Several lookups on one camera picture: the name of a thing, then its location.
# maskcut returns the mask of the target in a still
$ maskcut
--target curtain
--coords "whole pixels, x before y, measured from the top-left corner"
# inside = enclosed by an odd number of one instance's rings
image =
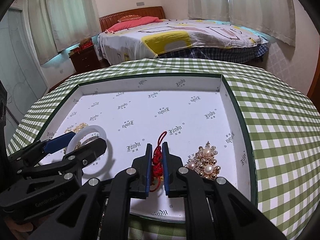
[[[28,13],[41,65],[101,32],[95,0],[28,0]]]
[[[58,55],[45,0],[28,0],[29,25],[40,65]]]
[[[229,21],[228,0],[188,0],[188,17]]]
[[[101,32],[95,0],[48,0],[47,5],[58,51]]]
[[[292,0],[229,0],[230,22],[273,36],[295,46]]]

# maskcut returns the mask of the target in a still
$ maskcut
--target blue plaid fabric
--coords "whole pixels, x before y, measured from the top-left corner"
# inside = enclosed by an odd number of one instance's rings
[[[201,58],[242,64],[252,59],[262,58],[268,49],[267,44],[258,44],[252,48],[231,49],[194,47],[160,54],[158,58]]]

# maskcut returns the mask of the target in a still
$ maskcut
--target red string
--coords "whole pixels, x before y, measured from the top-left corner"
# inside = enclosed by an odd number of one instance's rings
[[[153,181],[155,178],[158,178],[158,185],[156,186],[155,189],[150,190],[150,192],[154,192],[156,191],[159,186],[160,186],[160,182],[161,182],[161,176],[163,176],[163,168],[162,168],[162,163],[161,163],[161,159],[162,159],[162,153],[161,153],[161,142],[164,139],[164,137],[167,135],[167,132],[164,131],[159,139],[158,139],[158,145],[155,148],[154,152],[153,152],[153,158],[152,158],[152,178],[151,178],[151,182],[153,184]]]

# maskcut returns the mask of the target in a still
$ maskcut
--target gray cabinet door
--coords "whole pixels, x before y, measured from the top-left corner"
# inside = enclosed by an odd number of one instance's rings
[[[8,92],[7,108],[18,122],[47,90],[31,56],[22,24],[22,12],[13,9],[0,22],[0,80]],[[16,127],[7,113],[6,143]]]

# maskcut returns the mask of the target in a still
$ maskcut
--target bed headboard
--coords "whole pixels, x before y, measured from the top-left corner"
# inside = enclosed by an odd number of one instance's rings
[[[99,18],[101,30],[104,32],[109,29],[114,24],[118,23],[118,20],[127,15],[137,14],[142,17],[144,16],[153,16],[159,17],[159,19],[165,19],[164,11],[162,6],[154,6],[154,7],[144,7],[137,8],[128,11],[118,12],[110,15],[106,15],[104,17]]]

